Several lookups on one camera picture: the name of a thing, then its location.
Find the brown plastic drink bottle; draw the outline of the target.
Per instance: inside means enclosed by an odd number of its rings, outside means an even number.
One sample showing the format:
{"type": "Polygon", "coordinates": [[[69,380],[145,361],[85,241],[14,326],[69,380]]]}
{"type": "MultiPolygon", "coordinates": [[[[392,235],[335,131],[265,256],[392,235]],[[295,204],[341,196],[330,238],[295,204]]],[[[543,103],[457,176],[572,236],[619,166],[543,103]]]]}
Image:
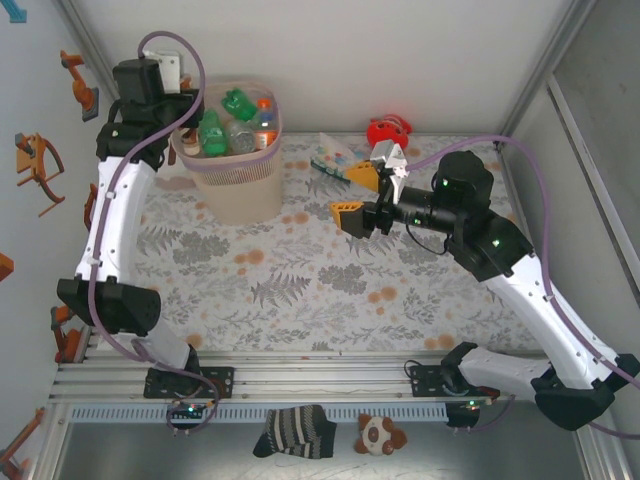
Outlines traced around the brown plastic drink bottle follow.
{"type": "Polygon", "coordinates": [[[196,156],[201,152],[197,128],[184,128],[179,131],[180,142],[184,152],[189,156],[196,156]]]}

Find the green plastic soda bottle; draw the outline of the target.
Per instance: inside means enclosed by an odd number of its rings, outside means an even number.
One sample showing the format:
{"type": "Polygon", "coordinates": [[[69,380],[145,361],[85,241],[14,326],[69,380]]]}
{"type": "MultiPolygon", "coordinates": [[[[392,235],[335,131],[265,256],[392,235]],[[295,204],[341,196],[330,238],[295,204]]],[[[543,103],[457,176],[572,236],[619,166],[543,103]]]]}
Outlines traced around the green plastic soda bottle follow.
{"type": "Polygon", "coordinates": [[[221,105],[234,119],[243,122],[252,120],[257,112],[256,104],[240,88],[228,90],[221,105]]]}
{"type": "Polygon", "coordinates": [[[229,154],[229,144],[218,113],[207,109],[198,125],[198,140],[206,157],[224,157],[229,154]]]}

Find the orange label plastic bottle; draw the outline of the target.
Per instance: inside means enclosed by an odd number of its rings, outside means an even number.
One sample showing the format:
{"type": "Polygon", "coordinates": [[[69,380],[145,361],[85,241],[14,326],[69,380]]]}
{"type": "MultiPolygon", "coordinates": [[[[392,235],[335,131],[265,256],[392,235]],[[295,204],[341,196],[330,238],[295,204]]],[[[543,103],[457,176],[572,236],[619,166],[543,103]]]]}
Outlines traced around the orange label plastic bottle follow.
{"type": "Polygon", "coordinates": [[[256,149],[264,150],[277,138],[278,121],[273,101],[268,97],[259,98],[253,119],[256,149]]]}

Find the beige mesh waste bin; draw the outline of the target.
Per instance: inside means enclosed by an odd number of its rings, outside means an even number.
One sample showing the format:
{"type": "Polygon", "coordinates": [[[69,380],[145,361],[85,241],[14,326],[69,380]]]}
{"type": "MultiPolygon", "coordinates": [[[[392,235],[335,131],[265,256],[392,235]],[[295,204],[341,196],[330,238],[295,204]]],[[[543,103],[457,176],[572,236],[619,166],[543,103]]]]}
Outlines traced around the beige mesh waste bin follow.
{"type": "Polygon", "coordinates": [[[226,112],[221,100],[228,90],[242,89],[256,104],[259,98],[273,101],[278,121],[276,140],[264,150],[249,154],[206,157],[202,151],[187,155],[178,130],[172,134],[171,146],[192,176],[196,187],[216,217],[226,225],[245,225],[276,217],[282,207],[282,117],[275,95],[266,86],[251,81],[214,82],[204,90],[204,112],[214,109],[226,126],[234,118],[226,112]]]}

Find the clear bag of colourful caps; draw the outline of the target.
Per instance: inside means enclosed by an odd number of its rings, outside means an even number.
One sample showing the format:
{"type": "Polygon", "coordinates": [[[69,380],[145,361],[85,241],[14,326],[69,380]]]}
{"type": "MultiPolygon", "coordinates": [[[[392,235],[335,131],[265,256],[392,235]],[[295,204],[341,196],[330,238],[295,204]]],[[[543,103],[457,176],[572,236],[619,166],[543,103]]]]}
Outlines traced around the clear bag of colourful caps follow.
{"type": "Polygon", "coordinates": [[[360,157],[345,143],[325,133],[319,134],[319,146],[310,159],[311,166],[321,173],[342,182],[349,183],[346,176],[349,168],[355,166],[360,157]]]}

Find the red round plastic toy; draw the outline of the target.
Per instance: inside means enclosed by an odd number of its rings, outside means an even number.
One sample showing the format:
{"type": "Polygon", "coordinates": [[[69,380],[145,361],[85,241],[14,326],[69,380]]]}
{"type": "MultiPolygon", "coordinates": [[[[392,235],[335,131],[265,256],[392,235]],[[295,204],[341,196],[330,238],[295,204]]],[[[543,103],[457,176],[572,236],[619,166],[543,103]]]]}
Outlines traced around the red round plastic toy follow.
{"type": "Polygon", "coordinates": [[[402,149],[406,149],[412,131],[412,125],[401,116],[387,114],[370,120],[366,130],[366,138],[371,147],[374,147],[378,142],[391,140],[393,143],[399,144],[402,149]]]}

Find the small circuit board green LED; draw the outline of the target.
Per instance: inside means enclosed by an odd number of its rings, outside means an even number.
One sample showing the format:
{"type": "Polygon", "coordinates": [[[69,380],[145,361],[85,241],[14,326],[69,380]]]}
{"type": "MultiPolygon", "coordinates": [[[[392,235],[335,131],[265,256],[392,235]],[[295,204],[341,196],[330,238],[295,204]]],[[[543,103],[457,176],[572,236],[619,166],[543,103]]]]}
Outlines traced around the small circuit board green LED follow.
{"type": "Polygon", "coordinates": [[[447,414],[452,415],[476,415],[483,407],[492,406],[495,400],[492,398],[458,399],[446,403],[447,414]]]}
{"type": "Polygon", "coordinates": [[[213,406],[211,402],[175,401],[168,409],[172,421],[201,421],[213,406]]]}

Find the brown white plush toy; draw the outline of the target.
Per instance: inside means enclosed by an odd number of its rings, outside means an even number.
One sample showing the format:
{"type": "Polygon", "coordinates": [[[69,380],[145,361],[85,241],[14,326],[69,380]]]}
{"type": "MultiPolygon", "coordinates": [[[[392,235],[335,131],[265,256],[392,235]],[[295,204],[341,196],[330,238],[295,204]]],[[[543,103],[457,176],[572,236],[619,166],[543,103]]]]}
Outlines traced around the brown white plush toy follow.
{"type": "Polygon", "coordinates": [[[359,438],[354,444],[358,454],[392,455],[408,442],[406,433],[397,428],[389,417],[360,414],[359,438]]]}

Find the black white striped sock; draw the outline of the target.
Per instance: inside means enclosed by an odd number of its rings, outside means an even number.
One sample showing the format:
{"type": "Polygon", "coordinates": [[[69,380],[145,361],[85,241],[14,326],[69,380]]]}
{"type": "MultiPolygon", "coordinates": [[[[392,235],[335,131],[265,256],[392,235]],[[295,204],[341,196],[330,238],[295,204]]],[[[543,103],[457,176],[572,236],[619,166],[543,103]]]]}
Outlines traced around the black white striped sock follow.
{"type": "Polygon", "coordinates": [[[268,411],[253,455],[267,458],[276,453],[304,459],[328,459],[334,455],[337,424],[321,405],[304,405],[268,411]]]}

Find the aluminium frame post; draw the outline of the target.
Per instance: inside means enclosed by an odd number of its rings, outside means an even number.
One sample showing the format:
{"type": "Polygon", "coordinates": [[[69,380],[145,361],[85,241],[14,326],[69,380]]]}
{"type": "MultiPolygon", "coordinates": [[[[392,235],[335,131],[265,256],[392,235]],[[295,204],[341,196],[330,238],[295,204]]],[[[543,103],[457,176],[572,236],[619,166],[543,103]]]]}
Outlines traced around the aluminium frame post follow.
{"type": "Polygon", "coordinates": [[[88,87],[99,89],[100,99],[105,97],[119,107],[120,93],[113,76],[113,64],[108,61],[98,37],[92,32],[89,22],[81,13],[76,0],[51,0],[63,20],[68,32],[76,42],[78,52],[69,55],[81,55],[85,64],[77,69],[88,87]]]}
{"type": "Polygon", "coordinates": [[[568,6],[561,12],[544,41],[543,49],[516,96],[515,103],[500,124],[500,135],[511,136],[515,132],[537,92],[555,71],[597,2],[598,0],[569,0],[568,6]]]}

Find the orange gripper wall sticker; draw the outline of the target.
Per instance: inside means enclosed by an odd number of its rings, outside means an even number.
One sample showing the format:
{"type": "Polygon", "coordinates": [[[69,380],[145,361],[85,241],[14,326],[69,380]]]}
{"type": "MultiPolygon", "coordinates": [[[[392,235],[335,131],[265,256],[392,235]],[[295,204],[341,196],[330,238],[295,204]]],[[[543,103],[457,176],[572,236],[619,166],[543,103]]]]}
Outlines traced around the orange gripper wall sticker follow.
{"type": "Polygon", "coordinates": [[[29,173],[27,177],[17,183],[17,186],[20,187],[33,181],[51,202],[48,207],[38,214],[38,217],[41,218],[65,200],[64,196],[56,195],[49,185],[51,180],[65,172],[63,161],[53,144],[39,133],[34,133],[29,136],[23,133],[17,133],[14,140],[16,147],[16,172],[18,174],[29,173]],[[47,154],[53,158],[57,168],[52,174],[46,172],[45,156],[47,154]]]}

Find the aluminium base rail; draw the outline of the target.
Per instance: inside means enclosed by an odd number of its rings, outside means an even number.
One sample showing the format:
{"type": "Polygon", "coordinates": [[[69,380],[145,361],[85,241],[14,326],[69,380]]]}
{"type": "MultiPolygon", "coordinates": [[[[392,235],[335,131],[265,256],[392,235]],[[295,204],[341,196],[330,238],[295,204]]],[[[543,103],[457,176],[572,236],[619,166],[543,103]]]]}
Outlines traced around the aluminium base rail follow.
{"type": "MultiPolygon", "coordinates": [[[[203,367],[235,369],[235,403],[338,403],[412,399],[403,365],[438,364],[443,351],[405,352],[202,352],[203,367]]],[[[107,351],[90,350],[77,364],[61,365],[52,402],[143,400],[148,366],[107,351]]]]}

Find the blue wall sticker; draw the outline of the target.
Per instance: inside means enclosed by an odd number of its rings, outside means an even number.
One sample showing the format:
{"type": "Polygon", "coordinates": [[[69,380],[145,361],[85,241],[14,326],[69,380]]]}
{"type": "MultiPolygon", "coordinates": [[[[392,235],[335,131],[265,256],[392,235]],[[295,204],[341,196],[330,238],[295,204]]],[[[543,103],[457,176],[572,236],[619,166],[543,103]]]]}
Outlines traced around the blue wall sticker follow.
{"type": "Polygon", "coordinates": [[[25,24],[27,22],[27,10],[21,8],[16,0],[0,0],[0,6],[8,14],[10,23],[25,24]]]}

